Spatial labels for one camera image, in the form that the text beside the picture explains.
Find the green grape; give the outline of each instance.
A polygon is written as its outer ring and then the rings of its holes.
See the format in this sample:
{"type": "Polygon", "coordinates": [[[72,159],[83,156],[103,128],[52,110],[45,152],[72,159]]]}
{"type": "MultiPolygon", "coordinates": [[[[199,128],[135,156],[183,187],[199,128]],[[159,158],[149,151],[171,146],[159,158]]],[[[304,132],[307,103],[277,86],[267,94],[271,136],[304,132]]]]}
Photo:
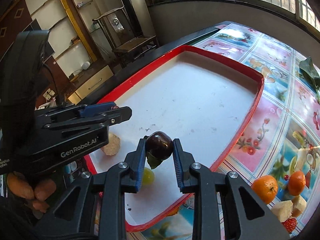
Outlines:
{"type": "Polygon", "coordinates": [[[144,168],[143,177],[142,177],[142,185],[150,185],[155,180],[155,174],[149,168],[144,168]]]}

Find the electrical outlet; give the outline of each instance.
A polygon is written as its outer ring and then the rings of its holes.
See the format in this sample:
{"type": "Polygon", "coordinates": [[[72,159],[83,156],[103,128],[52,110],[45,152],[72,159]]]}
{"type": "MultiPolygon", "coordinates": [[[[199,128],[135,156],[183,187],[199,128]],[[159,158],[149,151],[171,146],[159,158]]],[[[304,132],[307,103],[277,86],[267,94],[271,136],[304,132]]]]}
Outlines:
{"type": "Polygon", "coordinates": [[[51,92],[51,89],[48,88],[48,90],[43,94],[44,98],[47,98],[47,95],[51,92]]]}
{"type": "Polygon", "coordinates": [[[49,95],[49,94],[47,94],[46,96],[45,96],[45,99],[47,99],[48,101],[51,99],[51,96],[49,95]]]}

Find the strawberry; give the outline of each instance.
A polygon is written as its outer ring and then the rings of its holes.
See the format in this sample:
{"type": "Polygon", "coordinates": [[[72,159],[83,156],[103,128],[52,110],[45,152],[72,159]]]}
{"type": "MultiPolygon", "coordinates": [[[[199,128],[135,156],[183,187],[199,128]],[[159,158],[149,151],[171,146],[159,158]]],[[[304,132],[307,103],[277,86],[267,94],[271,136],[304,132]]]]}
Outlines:
{"type": "Polygon", "coordinates": [[[285,229],[287,229],[288,233],[291,234],[297,226],[297,219],[289,218],[286,221],[282,222],[282,224],[285,227],[285,229]]]}

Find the human hand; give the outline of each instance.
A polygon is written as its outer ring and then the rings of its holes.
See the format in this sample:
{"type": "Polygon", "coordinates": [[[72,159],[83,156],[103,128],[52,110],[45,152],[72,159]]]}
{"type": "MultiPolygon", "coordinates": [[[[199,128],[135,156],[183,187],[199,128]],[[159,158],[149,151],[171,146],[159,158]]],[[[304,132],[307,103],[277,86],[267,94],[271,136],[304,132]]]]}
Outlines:
{"type": "Polygon", "coordinates": [[[46,213],[49,208],[45,200],[57,189],[57,185],[52,179],[43,179],[33,190],[24,176],[17,172],[8,174],[7,185],[13,194],[27,200],[27,206],[42,213],[46,213]]]}

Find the table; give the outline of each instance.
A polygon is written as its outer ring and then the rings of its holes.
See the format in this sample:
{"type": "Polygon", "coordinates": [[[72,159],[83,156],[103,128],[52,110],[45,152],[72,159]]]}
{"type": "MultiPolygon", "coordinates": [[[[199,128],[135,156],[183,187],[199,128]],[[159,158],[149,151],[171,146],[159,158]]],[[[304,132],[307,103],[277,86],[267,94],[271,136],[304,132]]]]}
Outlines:
{"type": "MultiPolygon", "coordinates": [[[[223,22],[147,53],[115,75],[113,80],[109,79],[82,103],[96,103],[130,75],[181,44],[230,57],[261,72],[265,77],[265,89],[257,110],[218,172],[237,171],[248,184],[260,176],[272,175],[279,185],[277,197],[270,204],[272,207],[278,201],[291,198],[285,190],[288,176],[294,169],[302,170],[306,176],[306,187],[301,196],[307,201],[307,208],[298,217],[298,225],[292,233],[297,235],[320,201],[320,105],[315,91],[305,82],[299,70],[299,62],[305,57],[288,45],[252,28],[223,22]],[[301,144],[297,134],[303,138],[304,143],[301,144]],[[305,162],[296,164],[299,149],[303,147],[309,150],[305,162]]],[[[220,215],[223,238],[223,218],[220,215]]],[[[161,234],[163,239],[165,236],[187,239],[192,233],[192,223],[193,200],[190,199],[179,208],[178,214],[163,219],[142,233],[132,233],[131,236],[134,239],[143,239],[142,236],[152,239],[161,234]]]]}

